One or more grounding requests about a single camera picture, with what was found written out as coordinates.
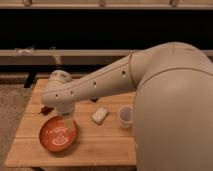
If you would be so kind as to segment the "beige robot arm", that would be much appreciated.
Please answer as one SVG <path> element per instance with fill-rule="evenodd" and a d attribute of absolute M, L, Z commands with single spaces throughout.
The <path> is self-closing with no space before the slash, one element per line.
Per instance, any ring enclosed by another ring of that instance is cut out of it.
<path fill-rule="evenodd" d="M 126 92 L 137 171 L 213 171 L 213 62 L 190 44 L 160 44 L 75 81 L 57 70 L 41 99 L 68 116 L 77 101 Z"/>

